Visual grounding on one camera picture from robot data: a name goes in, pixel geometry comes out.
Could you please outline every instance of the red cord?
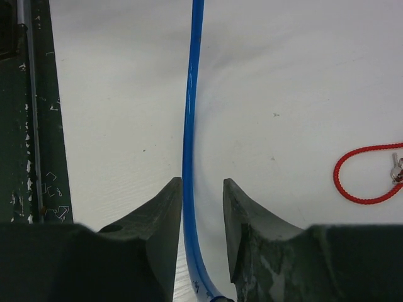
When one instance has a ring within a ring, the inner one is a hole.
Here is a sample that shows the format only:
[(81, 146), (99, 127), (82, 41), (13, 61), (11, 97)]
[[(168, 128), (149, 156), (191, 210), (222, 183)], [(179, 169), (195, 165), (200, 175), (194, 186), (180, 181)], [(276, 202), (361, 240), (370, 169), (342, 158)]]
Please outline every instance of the red cord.
[(350, 151), (347, 154), (345, 154), (343, 157), (341, 157), (339, 159), (339, 161), (337, 162), (336, 166), (334, 167), (334, 171), (333, 171), (333, 181), (334, 181), (334, 184), (335, 184), (337, 190), (346, 199), (348, 199), (354, 203), (359, 203), (359, 204), (377, 204), (377, 203), (381, 203), (382, 201), (388, 200), (389, 198), (393, 197), (397, 192), (400, 191), (400, 189), (402, 189), (403, 183), (396, 184), (388, 193), (386, 193), (382, 196), (379, 196), (377, 198), (363, 199), (363, 198), (354, 197), (354, 196), (350, 195), (346, 190), (344, 190), (343, 186), (340, 183), (339, 173), (340, 173), (340, 168), (344, 164), (344, 162), (354, 155), (364, 153), (364, 152), (369, 152), (369, 151), (389, 150), (389, 149), (398, 149), (398, 148), (403, 148), (403, 143), (391, 143), (390, 145), (378, 145), (378, 146), (363, 147), (363, 148), (359, 148), (359, 149)]

